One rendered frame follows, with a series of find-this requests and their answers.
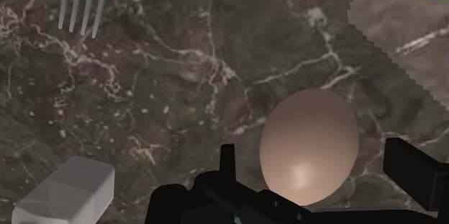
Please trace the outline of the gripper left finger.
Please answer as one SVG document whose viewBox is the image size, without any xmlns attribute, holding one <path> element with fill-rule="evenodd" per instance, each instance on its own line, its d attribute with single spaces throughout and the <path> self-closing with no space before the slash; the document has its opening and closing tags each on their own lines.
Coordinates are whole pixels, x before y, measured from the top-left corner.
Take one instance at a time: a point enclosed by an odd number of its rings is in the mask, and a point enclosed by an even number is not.
<svg viewBox="0 0 449 224">
<path fill-rule="evenodd" d="M 221 146 L 219 169 L 196 176 L 187 189 L 167 184 L 150 197 L 144 224 L 312 224 L 312 213 L 263 190 L 255 192 L 236 180 L 235 146 Z"/>
</svg>

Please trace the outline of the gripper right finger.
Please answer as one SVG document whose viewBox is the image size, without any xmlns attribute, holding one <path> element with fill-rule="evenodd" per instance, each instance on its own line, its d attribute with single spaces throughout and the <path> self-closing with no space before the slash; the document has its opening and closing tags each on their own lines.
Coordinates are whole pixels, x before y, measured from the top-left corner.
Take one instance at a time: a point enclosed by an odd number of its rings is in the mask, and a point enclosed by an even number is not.
<svg viewBox="0 0 449 224">
<path fill-rule="evenodd" d="M 388 138 L 383 171 L 426 211 L 440 209 L 448 163 L 436 161 L 401 138 Z"/>
</svg>

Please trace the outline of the brown egg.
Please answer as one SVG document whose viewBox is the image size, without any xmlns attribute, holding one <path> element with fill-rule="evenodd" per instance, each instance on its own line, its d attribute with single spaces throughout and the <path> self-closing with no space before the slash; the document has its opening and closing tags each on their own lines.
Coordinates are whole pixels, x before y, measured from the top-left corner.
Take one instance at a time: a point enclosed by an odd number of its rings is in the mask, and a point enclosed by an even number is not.
<svg viewBox="0 0 449 224">
<path fill-rule="evenodd" d="M 348 103 L 330 90 L 305 89 L 270 113 L 259 156 L 271 191 L 310 205 L 343 184 L 358 150 L 358 125 Z"/>
</svg>

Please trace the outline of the clear rectangular glass block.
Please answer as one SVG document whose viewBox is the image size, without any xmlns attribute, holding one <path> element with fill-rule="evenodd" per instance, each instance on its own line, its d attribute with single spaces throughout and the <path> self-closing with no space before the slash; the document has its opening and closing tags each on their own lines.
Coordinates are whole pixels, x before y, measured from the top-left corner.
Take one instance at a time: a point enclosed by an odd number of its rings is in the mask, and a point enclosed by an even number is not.
<svg viewBox="0 0 449 224">
<path fill-rule="evenodd" d="M 12 224 L 96 224 L 114 199 L 111 164 L 74 156 L 20 200 Z"/>
</svg>

